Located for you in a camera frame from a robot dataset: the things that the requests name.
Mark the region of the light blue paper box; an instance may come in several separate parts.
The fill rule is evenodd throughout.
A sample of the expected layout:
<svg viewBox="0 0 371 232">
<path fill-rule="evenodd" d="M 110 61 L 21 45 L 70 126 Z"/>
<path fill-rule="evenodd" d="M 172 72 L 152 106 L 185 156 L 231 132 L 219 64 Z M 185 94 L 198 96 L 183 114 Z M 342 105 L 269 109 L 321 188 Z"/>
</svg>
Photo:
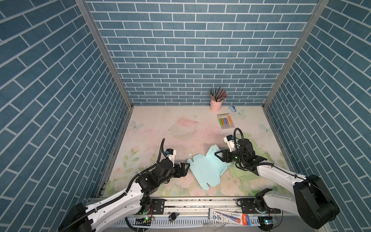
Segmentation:
<svg viewBox="0 0 371 232">
<path fill-rule="evenodd" d="M 204 190 L 215 187 L 221 182 L 221 176 L 229 169 L 231 163 L 221 161 L 215 153 L 221 152 L 217 145 L 212 145 L 206 155 L 197 154 L 188 159 L 190 170 Z"/>
</svg>

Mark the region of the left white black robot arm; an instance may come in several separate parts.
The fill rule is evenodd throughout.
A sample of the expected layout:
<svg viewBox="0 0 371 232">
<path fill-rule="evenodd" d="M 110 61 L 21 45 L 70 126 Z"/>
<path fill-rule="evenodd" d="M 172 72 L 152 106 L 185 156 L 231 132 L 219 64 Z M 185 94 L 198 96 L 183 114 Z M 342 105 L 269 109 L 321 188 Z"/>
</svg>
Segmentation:
<svg viewBox="0 0 371 232">
<path fill-rule="evenodd" d="M 59 232 L 101 232 L 122 218 L 147 212 L 150 195 L 172 178 L 187 175 L 189 163 L 174 164 L 169 158 L 136 174 L 128 187 L 109 198 L 84 206 L 75 205 L 58 227 Z"/>
</svg>

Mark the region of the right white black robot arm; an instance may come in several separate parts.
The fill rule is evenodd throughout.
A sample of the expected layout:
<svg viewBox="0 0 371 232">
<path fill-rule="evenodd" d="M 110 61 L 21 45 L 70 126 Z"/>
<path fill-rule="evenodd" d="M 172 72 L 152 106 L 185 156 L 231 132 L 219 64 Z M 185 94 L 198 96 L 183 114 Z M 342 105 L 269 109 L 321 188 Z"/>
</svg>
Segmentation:
<svg viewBox="0 0 371 232">
<path fill-rule="evenodd" d="M 236 141 L 233 136 L 227 136 L 224 140 L 229 148 L 214 153 L 219 160 L 233 162 L 237 169 L 269 179 L 289 192 L 279 193 L 272 188 L 258 192 L 254 200 L 256 211 L 261 214 L 276 209 L 288 211 L 314 229 L 336 219 L 340 208 L 320 177 L 300 175 L 276 166 L 258 156 L 248 139 Z"/>
</svg>

